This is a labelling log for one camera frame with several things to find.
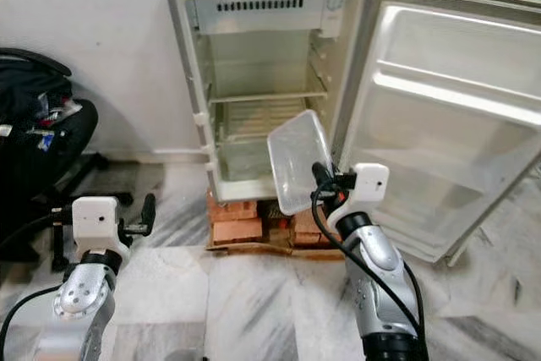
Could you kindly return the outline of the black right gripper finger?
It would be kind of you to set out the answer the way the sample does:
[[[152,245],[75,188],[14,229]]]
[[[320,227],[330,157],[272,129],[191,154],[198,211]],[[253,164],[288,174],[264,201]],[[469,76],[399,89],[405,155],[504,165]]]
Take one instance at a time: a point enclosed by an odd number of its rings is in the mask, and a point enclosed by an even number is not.
[[[337,169],[333,163],[324,164],[323,161],[314,161],[312,173],[316,188],[312,196],[337,196]]]

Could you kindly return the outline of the clear plastic food container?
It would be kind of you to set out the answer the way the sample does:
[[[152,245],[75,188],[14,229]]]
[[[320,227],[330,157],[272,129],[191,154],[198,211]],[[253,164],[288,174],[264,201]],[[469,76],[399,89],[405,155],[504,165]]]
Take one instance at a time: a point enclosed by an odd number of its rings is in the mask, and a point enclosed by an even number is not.
[[[281,213],[290,216],[309,209],[310,194],[317,189],[312,166],[331,164],[320,115],[309,109],[283,122],[268,133],[267,148]]]

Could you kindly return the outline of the glass fridge shelf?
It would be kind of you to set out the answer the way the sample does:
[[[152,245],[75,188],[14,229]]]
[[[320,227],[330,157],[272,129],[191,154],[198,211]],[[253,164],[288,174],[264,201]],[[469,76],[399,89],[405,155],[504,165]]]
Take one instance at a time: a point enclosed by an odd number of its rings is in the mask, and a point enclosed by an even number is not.
[[[224,105],[224,103],[249,102],[249,101],[290,101],[290,99],[324,98],[327,91],[305,91],[304,93],[266,93],[246,96],[211,97],[209,105]]]

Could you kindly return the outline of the silver fridge door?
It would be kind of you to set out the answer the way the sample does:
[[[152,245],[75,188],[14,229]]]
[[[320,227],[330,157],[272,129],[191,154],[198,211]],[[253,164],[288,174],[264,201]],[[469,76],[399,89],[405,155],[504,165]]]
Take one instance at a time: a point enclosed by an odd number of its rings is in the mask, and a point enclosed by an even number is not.
[[[541,163],[541,0],[363,0],[332,153],[389,167],[372,218],[454,265]]]

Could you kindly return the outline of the small silver fridge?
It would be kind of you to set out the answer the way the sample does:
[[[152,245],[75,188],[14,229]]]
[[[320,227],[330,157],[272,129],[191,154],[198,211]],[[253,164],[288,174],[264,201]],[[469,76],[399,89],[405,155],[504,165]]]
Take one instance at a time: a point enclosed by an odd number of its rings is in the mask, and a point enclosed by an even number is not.
[[[335,139],[366,0],[167,1],[214,199],[273,199],[268,133],[310,109]],[[207,102],[305,91],[328,96]]]

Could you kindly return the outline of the red clay brick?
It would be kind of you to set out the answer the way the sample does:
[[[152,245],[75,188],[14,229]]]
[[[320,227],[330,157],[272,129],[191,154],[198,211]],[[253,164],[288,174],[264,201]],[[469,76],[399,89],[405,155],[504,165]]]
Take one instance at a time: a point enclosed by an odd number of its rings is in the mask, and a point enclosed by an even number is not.
[[[213,222],[211,225],[211,242],[213,245],[255,243],[259,242],[262,237],[263,225],[259,218]]]
[[[291,219],[292,234],[295,238],[305,240],[325,240],[324,234],[320,231],[317,223],[314,221],[312,211],[300,211],[292,216]]]
[[[231,203],[217,202],[213,196],[206,199],[210,221],[233,222],[244,219],[258,218],[258,203],[255,201],[239,201]]]
[[[336,232],[330,233],[331,238],[321,233],[301,232],[294,233],[290,237],[290,244],[293,249],[316,250],[316,249],[335,249],[335,243],[340,243],[342,239]]]

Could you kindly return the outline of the flat wooden board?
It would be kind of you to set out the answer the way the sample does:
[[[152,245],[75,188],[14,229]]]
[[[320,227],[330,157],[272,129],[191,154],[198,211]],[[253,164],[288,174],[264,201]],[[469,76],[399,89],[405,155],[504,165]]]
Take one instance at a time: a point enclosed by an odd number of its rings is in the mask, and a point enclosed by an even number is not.
[[[312,261],[344,260],[344,255],[337,249],[294,249],[264,243],[206,245],[205,250],[216,255],[277,255]]]

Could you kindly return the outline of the black bag with tags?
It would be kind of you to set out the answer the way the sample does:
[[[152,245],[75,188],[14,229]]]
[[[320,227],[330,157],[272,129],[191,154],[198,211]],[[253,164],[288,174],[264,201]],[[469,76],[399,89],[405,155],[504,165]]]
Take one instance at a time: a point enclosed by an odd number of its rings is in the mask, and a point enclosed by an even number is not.
[[[3,240],[31,221],[31,200],[69,171],[96,132],[96,106],[76,97],[70,76],[40,53],[0,52]]]

